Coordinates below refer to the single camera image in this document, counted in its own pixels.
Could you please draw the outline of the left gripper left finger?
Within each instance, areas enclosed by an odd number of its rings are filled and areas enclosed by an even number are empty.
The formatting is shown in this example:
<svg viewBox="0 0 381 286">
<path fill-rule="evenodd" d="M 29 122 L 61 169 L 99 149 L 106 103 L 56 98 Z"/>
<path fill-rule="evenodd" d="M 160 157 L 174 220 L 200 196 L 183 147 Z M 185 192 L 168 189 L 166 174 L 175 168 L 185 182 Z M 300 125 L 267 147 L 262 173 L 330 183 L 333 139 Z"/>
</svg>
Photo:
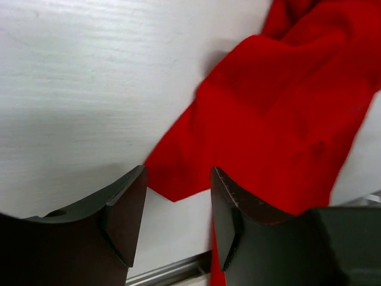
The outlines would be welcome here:
<svg viewBox="0 0 381 286">
<path fill-rule="evenodd" d="M 1 215 L 2 285 L 124 285 L 133 266 L 148 171 L 46 216 Z"/>
</svg>

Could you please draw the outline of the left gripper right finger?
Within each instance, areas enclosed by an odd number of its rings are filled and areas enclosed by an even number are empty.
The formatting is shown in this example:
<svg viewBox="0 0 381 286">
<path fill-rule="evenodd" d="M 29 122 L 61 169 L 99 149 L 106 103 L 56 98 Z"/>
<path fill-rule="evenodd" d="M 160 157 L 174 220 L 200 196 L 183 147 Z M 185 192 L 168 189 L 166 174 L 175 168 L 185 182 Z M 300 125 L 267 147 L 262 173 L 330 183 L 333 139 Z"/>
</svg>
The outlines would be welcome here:
<svg viewBox="0 0 381 286">
<path fill-rule="evenodd" d="M 218 259 L 227 285 L 379 285 L 380 204 L 283 212 L 211 171 Z"/>
</svg>

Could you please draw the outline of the red t shirt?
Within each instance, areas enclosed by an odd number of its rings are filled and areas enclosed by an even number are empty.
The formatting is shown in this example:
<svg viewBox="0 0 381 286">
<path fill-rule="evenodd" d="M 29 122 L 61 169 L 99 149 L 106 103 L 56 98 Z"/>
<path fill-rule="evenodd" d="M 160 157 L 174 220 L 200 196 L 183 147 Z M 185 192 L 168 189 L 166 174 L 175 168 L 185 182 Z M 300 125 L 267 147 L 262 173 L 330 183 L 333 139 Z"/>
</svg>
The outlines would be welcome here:
<svg viewBox="0 0 381 286">
<path fill-rule="evenodd" d="M 379 1 L 273 1 L 145 160 L 176 202 L 213 167 L 284 212 L 326 207 L 380 90 Z"/>
</svg>

